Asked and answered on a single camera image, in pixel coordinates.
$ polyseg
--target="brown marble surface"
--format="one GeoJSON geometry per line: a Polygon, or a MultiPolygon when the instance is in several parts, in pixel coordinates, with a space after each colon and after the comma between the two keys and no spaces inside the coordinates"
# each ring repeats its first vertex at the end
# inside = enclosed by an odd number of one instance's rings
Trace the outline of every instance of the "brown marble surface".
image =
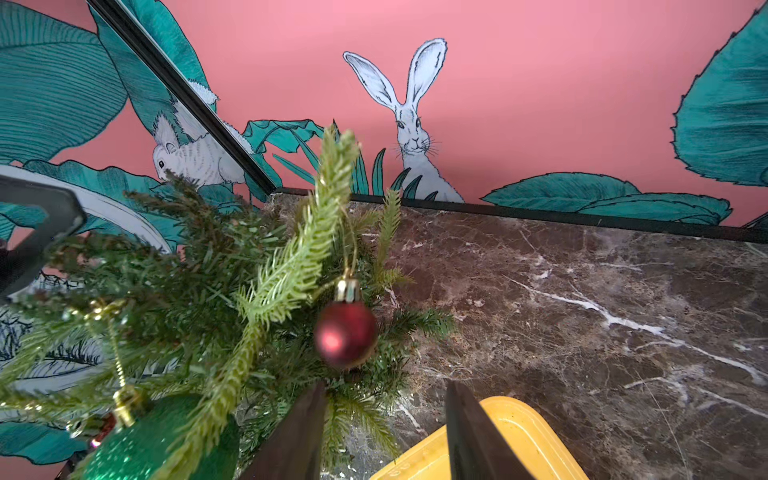
{"type": "MultiPolygon", "coordinates": [[[[416,284],[390,303],[458,319],[410,362],[404,447],[455,379],[539,411],[592,480],[768,478],[768,246],[403,209],[391,262],[416,284]]],[[[388,462],[355,436],[331,476],[388,462]]]]}

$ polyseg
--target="teal leaf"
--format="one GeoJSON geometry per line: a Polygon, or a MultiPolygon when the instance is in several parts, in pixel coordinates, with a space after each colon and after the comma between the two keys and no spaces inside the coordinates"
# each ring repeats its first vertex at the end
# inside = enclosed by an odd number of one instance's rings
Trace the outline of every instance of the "teal leaf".
{"type": "Polygon", "coordinates": [[[639,193],[633,184],[608,175],[575,172],[526,178],[493,190],[481,200],[500,207],[575,212],[597,200],[639,193]]]}
{"type": "Polygon", "coordinates": [[[315,152],[312,151],[310,146],[307,145],[306,142],[301,139],[301,137],[299,136],[298,133],[296,133],[293,130],[291,131],[291,133],[293,133],[293,136],[296,138],[296,141],[299,142],[299,146],[301,147],[301,151],[304,152],[304,156],[312,164],[312,168],[314,168],[315,172],[317,172],[319,170],[319,167],[320,167],[320,159],[317,157],[315,152]]]}
{"type": "Polygon", "coordinates": [[[599,200],[578,213],[718,225],[731,212],[728,200],[691,194],[636,194],[599,200]]]}
{"type": "Polygon", "coordinates": [[[366,173],[366,162],[362,159],[362,153],[357,156],[355,169],[352,170],[352,193],[368,195],[368,174],[366,173]]]}
{"type": "Polygon", "coordinates": [[[421,175],[411,180],[411,183],[408,184],[408,187],[406,187],[406,189],[402,192],[402,197],[411,199],[416,198],[416,189],[419,188],[419,182],[421,181],[421,175]]]}
{"type": "Polygon", "coordinates": [[[248,186],[248,191],[251,195],[258,198],[260,201],[266,202],[269,200],[270,196],[266,194],[264,189],[259,186],[259,184],[256,183],[256,181],[248,174],[248,172],[245,172],[245,184],[248,186]]]}
{"type": "Polygon", "coordinates": [[[394,182],[392,182],[392,186],[390,187],[390,190],[400,190],[402,188],[402,182],[406,180],[406,177],[408,177],[408,172],[411,171],[411,167],[406,168],[402,172],[400,172],[400,175],[397,176],[394,182]]]}
{"type": "Polygon", "coordinates": [[[275,169],[264,159],[264,154],[266,153],[265,143],[272,144],[289,154],[295,154],[302,148],[304,154],[310,159],[310,162],[312,162],[313,157],[316,159],[316,155],[314,155],[310,148],[306,146],[306,142],[315,135],[322,137],[323,129],[318,127],[315,122],[311,120],[249,121],[243,132],[243,137],[245,137],[245,139],[248,140],[248,143],[253,147],[254,153],[252,157],[254,161],[256,161],[265,175],[267,175],[277,187],[283,186],[283,180],[277,174],[275,169]]]}
{"type": "Polygon", "coordinates": [[[673,145],[688,170],[768,186],[768,8],[715,52],[675,118],[673,145]]]}
{"type": "Polygon", "coordinates": [[[87,448],[85,440],[71,439],[65,430],[39,423],[0,423],[0,455],[5,457],[24,457],[35,465],[50,465],[87,448]]]}
{"type": "MultiPolygon", "coordinates": [[[[183,226],[171,217],[148,212],[141,205],[125,197],[124,192],[139,192],[143,194],[155,194],[159,196],[170,193],[170,185],[160,184],[152,177],[129,174],[117,167],[108,167],[103,170],[94,170],[77,161],[65,161],[60,165],[53,165],[42,161],[29,161],[24,169],[47,175],[58,180],[63,180],[79,187],[87,188],[96,193],[116,200],[130,207],[147,219],[160,232],[163,238],[175,248],[177,244],[184,242],[183,226]]],[[[208,204],[215,206],[219,211],[228,213],[240,208],[240,202],[233,193],[231,185],[205,185],[198,191],[208,204]]],[[[45,215],[42,210],[35,207],[0,203],[0,232],[13,227],[34,228],[41,223],[45,215]]],[[[119,225],[114,225],[104,219],[88,216],[85,225],[78,233],[98,230],[102,233],[124,233],[119,225]]]]}
{"type": "Polygon", "coordinates": [[[288,170],[291,170],[293,173],[301,177],[301,179],[304,180],[305,182],[309,182],[312,185],[315,184],[315,179],[312,177],[312,174],[310,172],[304,170],[303,168],[299,167],[295,163],[288,161],[285,158],[282,158],[280,155],[272,154],[272,156],[275,157],[275,159],[279,161],[281,164],[285,165],[286,168],[288,168],[288,170]]]}
{"type": "Polygon", "coordinates": [[[373,173],[371,174],[373,194],[380,197],[384,196],[384,152],[386,152],[386,148],[382,148],[376,155],[376,159],[373,161],[373,173]]]}
{"type": "Polygon", "coordinates": [[[0,2],[0,164],[51,160],[100,134],[127,98],[93,33],[0,2]]]}
{"type": "MultiPolygon", "coordinates": [[[[123,5],[136,17],[144,29],[157,42],[165,55],[176,65],[187,80],[195,81],[210,90],[203,67],[197,59],[192,45],[184,36],[181,27],[163,2],[158,0],[123,0],[123,5]]],[[[117,33],[93,9],[91,14],[98,27],[101,44],[109,52],[114,66],[125,85],[136,115],[150,133],[154,133],[154,122],[159,114],[164,114],[176,130],[182,135],[176,124],[175,111],[170,92],[152,73],[139,57],[123,42],[117,33]]]]}

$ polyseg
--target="yellow container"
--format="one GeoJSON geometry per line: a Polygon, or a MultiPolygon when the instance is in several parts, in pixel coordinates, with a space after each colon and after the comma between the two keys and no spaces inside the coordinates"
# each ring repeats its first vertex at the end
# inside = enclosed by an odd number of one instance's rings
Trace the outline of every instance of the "yellow container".
{"type": "MultiPolygon", "coordinates": [[[[573,455],[549,424],[525,403],[490,397],[480,405],[512,451],[537,480],[588,480],[573,455]]],[[[445,426],[379,470],[371,480],[449,480],[448,433],[445,426]]]]}

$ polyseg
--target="artificial pine branch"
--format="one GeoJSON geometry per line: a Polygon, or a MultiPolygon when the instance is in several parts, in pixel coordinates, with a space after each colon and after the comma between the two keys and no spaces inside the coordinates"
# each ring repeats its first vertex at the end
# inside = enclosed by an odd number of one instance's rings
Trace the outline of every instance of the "artificial pine branch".
{"type": "MultiPolygon", "coordinates": [[[[333,182],[326,182],[326,186],[337,182],[348,186],[349,177],[349,171],[334,170],[329,177],[333,182]]],[[[191,433],[195,425],[185,432],[185,438],[195,438],[187,454],[204,452],[217,437],[211,415],[223,413],[226,417],[235,411],[243,430],[240,462],[247,464],[296,397],[318,379],[325,380],[329,397],[338,399],[326,418],[324,467],[332,468],[348,456],[346,438],[352,424],[367,422],[368,429],[373,429],[372,439],[383,442],[380,446],[389,451],[391,444],[386,439],[391,432],[380,412],[391,408],[407,386],[404,366],[415,348],[411,333],[443,332],[449,316],[397,312],[379,327],[379,342],[372,357],[352,371],[338,372],[321,360],[313,346],[314,324],[320,310],[331,301],[332,292],[321,292],[312,299],[307,294],[316,284],[333,285],[341,275],[343,251],[351,251],[345,242],[351,237],[359,245],[356,275],[363,284],[368,307],[377,308],[384,289],[402,281],[399,270],[383,268],[399,223],[397,194],[387,194],[384,210],[350,216],[352,232],[342,238],[333,235],[337,223],[322,231],[305,231],[308,224],[320,221],[321,205],[328,207],[323,216],[331,209],[333,198],[323,194],[327,190],[321,187],[319,196],[303,203],[297,235],[289,238],[275,212],[257,212],[247,204],[238,211],[220,212],[184,179],[171,176],[167,187],[173,188],[162,198],[131,196],[146,211],[163,214],[184,226],[183,238],[177,241],[185,247],[179,254],[162,254],[134,238],[98,232],[85,238],[72,237],[53,254],[50,264],[77,280],[80,288],[38,292],[14,306],[32,320],[34,329],[0,374],[0,409],[16,410],[34,403],[41,409],[33,406],[22,410],[24,420],[59,425],[73,416],[103,412],[118,387],[109,345],[101,348],[104,362],[76,387],[43,394],[19,392],[12,384],[24,378],[36,362],[45,362],[40,352],[83,340],[84,333],[104,344],[104,327],[85,325],[78,316],[67,317],[71,308],[85,310],[94,299],[123,299],[126,307],[115,326],[128,382],[153,399],[182,392],[204,395],[195,418],[202,415],[207,420],[197,430],[201,435],[191,433]],[[374,224],[375,246],[361,237],[374,224]],[[312,248],[304,240],[322,235],[327,241],[323,248],[312,248]],[[298,266],[306,265],[309,258],[316,259],[311,268],[298,266]],[[288,263],[293,266],[284,268],[288,263]],[[242,315],[239,301],[244,301],[242,315]],[[282,303],[283,308],[272,310],[268,305],[272,302],[282,303]],[[253,324],[257,328],[247,328],[253,324]],[[256,345],[260,349],[254,354],[256,345]],[[247,361],[241,361],[243,354],[247,361]],[[350,399],[369,402],[365,411],[368,420],[360,412],[354,413],[350,399]],[[379,412],[376,421],[371,420],[374,412],[379,412]]],[[[333,208],[341,208],[346,198],[342,194],[333,208]]],[[[186,442],[182,440],[181,445],[183,448],[186,442]]]]}
{"type": "Polygon", "coordinates": [[[270,324],[283,322],[315,288],[342,208],[349,201],[349,175],[359,155],[352,132],[342,135],[339,143],[334,137],[335,132],[326,129],[317,187],[299,234],[261,269],[257,283],[251,283],[247,290],[241,289],[238,310],[248,320],[243,338],[210,386],[210,394],[200,401],[187,426],[184,442],[152,480],[187,480],[194,473],[203,455],[218,443],[227,426],[227,416],[240,401],[253,357],[263,345],[270,324]]]}

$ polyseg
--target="white rabbit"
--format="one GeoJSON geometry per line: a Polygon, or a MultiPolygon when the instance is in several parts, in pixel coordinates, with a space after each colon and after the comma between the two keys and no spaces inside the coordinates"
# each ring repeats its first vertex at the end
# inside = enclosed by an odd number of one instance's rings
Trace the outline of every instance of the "white rabbit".
{"type": "Polygon", "coordinates": [[[344,52],[344,60],[355,71],[360,83],[373,100],[395,112],[397,143],[402,153],[402,164],[404,168],[411,169],[402,185],[407,186],[421,175],[416,198],[423,199],[436,191],[437,201],[463,204],[462,196],[440,176],[440,172],[427,158],[432,142],[429,134],[422,128],[421,118],[417,114],[419,100],[437,78],[447,51],[448,44],[442,38],[427,41],[419,47],[411,60],[405,104],[398,102],[392,83],[369,60],[348,51],[344,52]]]}
{"type": "MultiPolygon", "coordinates": [[[[190,85],[208,105],[218,97],[203,85],[190,81],[190,85]]],[[[157,176],[167,181],[166,170],[183,176],[197,184],[216,185],[222,183],[242,184],[245,182],[243,168],[221,147],[195,117],[178,101],[173,103],[176,121],[182,131],[192,140],[186,145],[179,145],[173,127],[165,115],[160,114],[154,125],[154,139],[157,146],[152,153],[157,176]]],[[[235,127],[226,124],[227,130],[243,145],[249,154],[253,147],[235,127]]]]}

